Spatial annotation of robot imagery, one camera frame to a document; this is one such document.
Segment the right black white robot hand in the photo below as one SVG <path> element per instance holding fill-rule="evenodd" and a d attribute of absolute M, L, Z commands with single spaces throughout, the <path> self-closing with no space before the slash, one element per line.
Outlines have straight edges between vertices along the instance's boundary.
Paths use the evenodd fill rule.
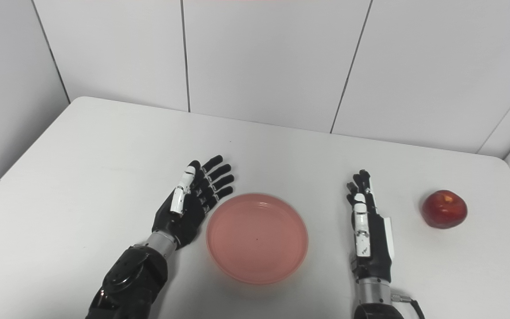
<path fill-rule="evenodd" d="M 346 196 L 352 207 L 351 222 L 355 241 L 352 273 L 356 280 L 369 277 L 391 283 L 394 247 L 390 218 L 377 211 L 371 175 L 362 169 L 348 182 Z"/>

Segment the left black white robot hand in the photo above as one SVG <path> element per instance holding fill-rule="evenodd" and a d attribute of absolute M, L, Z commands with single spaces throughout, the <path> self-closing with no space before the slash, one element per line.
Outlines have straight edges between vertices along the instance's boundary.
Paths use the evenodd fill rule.
<path fill-rule="evenodd" d="M 206 163 L 194 160 L 155 215 L 153 233 L 170 236 L 180 249 L 197 236 L 207 214 L 234 191 L 232 167 L 218 154 Z"/>

